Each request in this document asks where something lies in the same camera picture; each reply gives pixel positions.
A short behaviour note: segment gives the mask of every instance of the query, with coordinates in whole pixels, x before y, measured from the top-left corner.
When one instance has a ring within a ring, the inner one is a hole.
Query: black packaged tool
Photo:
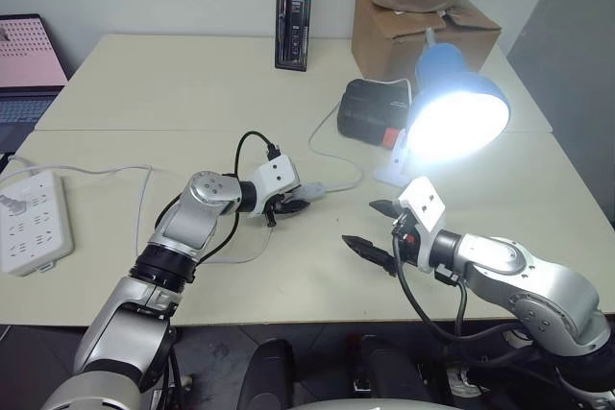
[[[409,111],[407,86],[355,79],[346,86],[337,112],[344,136],[391,149]]]
[[[310,0],[276,1],[276,67],[305,71]]]

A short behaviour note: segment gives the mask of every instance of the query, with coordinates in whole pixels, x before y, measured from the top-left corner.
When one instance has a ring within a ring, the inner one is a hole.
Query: white power strip
[[[26,202],[15,215],[0,205],[0,269],[25,276],[47,271],[73,251],[62,179],[42,172],[6,187],[0,194]]]

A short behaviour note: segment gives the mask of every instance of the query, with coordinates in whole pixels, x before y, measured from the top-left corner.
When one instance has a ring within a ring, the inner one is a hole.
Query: laptop keyboard
[[[35,124],[53,101],[53,97],[0,101],[0,124]]]

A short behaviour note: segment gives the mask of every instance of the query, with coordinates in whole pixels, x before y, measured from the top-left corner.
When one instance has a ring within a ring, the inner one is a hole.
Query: robotic arm
[[[509,239],[444,230],[445,206],[425,177],[413,181],[396,203],[373,206],[396,218],[394,257],[364,239],[344,236],[353,250],[391,275],[406,262],[434,271],[445,283],[465,284],[522,322],[571,394],[594,408],[615,408],[615,335],[584,276]],[[403,270],[399,277],[404,286]]]
[[[265,214],[275,225],[273,212],[284,193],[298,186],[295,167],[285,155],[261,165],[247,181],[213,172],[193,175],[87,330],[75,355],[75,375],[43,409],[137,410],[140,393],[167,367],[175,341],[170,318],[206,257],[218,217]]]

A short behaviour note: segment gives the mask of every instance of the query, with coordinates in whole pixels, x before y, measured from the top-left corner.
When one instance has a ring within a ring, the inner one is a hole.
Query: laptop
[[[13,153],[67,79],[37,14],[0,15],[0,153]]]

